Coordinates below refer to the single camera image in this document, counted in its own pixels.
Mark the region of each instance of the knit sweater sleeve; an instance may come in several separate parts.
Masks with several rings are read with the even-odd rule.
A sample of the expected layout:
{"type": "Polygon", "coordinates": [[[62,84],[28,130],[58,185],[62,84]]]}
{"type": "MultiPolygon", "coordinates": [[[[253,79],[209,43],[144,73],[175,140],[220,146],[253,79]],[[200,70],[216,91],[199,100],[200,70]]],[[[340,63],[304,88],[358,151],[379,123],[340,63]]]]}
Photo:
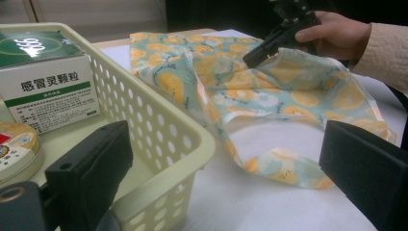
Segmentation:
{"type": "Polygon", "coordinates": [[[371,23],[367,48],[350,70],[408,92],[408,27],[371,23]]]}

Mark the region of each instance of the round tin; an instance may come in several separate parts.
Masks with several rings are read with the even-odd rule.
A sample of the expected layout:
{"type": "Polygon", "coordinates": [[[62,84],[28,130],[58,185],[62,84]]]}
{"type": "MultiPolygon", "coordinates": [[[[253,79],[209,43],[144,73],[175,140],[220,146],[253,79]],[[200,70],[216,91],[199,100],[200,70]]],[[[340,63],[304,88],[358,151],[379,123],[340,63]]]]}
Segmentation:
{"type": "Polygon", "coordinates": [[[0,122],[0,187],[28,180],[43,162],[36,130],[23,123],[0,122]]]}

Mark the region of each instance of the cardboard box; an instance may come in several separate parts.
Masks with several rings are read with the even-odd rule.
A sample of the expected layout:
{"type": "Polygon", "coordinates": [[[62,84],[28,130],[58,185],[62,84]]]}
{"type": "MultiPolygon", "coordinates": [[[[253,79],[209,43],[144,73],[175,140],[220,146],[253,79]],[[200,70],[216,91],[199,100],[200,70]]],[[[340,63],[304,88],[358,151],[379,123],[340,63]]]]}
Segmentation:
{"type": "Polygon", "coordinates": [[[60,32],[0,34],[0,94],[39,134],[100,113],[88,56],[60,32]]]}

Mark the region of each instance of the orange flower pattern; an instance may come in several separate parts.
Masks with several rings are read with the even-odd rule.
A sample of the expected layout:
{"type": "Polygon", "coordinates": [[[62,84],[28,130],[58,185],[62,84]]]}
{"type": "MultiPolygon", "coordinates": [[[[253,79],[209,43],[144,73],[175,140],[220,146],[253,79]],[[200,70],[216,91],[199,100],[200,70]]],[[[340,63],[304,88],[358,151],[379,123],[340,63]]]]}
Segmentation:
{"type": "Polygon", "coordinates": [[[225,130],[237,116],[292,119],[321,129],[334,119],[395,141],[375,101],[332,59],[280,48],[258,67],[248,69],[242,57],[260,39],[153,33],[130,38],[135,76],[169,94],[214,130],[237,165],[250,173],[309,189],[333,186],[316,161],[287,148],[273,147],[244,162],[225,130]]]}

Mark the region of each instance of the white plastic basket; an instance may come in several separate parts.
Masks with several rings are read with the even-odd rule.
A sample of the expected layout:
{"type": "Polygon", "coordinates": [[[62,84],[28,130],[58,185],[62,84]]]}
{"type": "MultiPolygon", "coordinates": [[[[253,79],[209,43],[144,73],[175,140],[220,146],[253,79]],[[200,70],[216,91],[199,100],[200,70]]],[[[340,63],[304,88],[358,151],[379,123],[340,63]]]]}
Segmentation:
{"type": "Polygon", "coordinates": [[[101,115],[40,136],[45,162],[31,179],[95,129],[129,123],[135,155],[112,206],[121,230],[169,230],[188,209],[195,173],[215,153],[212,135],[131,73],[61,23],[0,24],[0,32],[61,31],[89,56],[101,115]]]}

